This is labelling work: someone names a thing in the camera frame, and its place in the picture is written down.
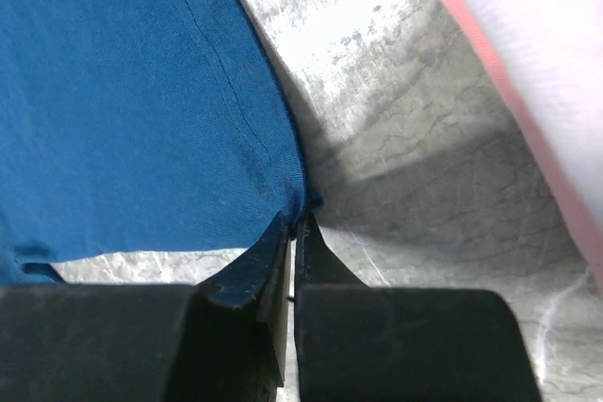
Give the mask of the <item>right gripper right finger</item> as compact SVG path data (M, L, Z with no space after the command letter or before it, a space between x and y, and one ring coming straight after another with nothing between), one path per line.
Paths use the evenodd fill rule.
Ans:
M304 401L538 401L507 302L490 290L370 287L297 230L294 337Z

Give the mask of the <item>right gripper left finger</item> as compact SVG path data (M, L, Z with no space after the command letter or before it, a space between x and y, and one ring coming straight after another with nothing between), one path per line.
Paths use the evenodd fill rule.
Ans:
M5 401L272 401L285 377L289 228L196 285L1 292Z

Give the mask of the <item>blue t-shirt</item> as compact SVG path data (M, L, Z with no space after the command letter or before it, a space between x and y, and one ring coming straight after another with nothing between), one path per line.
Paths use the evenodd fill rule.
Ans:
M251 246L318 202L239 0L1 0L1 283Z

